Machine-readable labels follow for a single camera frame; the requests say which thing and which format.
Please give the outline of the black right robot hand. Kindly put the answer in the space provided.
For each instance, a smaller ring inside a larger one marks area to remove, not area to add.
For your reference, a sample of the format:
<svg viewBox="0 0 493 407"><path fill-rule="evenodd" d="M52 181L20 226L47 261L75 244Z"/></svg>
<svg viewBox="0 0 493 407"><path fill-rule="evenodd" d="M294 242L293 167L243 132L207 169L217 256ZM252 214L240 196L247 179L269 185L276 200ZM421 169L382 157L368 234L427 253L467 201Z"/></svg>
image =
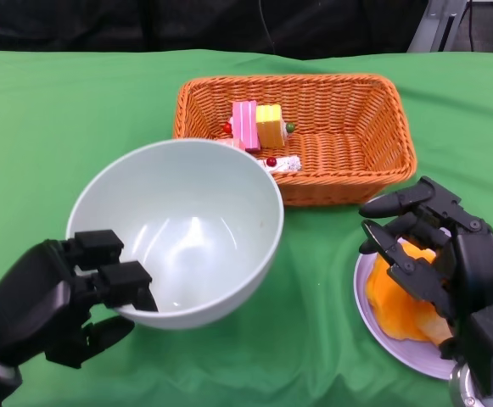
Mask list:
<svg viewBox="0 0 493 407"><path fill-rule="evenodd" d="M387 275L448 325L440 354L457 362L461 399L493 404L493 229L427 176L367 201L361 254L379 254Z"/></svg>

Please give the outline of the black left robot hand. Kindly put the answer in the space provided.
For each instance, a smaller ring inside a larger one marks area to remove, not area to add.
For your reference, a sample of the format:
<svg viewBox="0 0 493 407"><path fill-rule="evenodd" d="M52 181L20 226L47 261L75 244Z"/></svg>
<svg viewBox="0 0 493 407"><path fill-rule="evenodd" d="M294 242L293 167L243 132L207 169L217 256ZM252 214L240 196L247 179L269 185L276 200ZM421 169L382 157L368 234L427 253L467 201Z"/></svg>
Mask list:
<svg viewBox="0 0 493 407"><path fill-rule="evenodd" d="M123 248L113 231L103 230L27 250L0 281L0 363L19 366L45 354L79 369L135 326L120 316L92 323L93 306L157 311L151 276L137 261L120 262Z"/></svg>

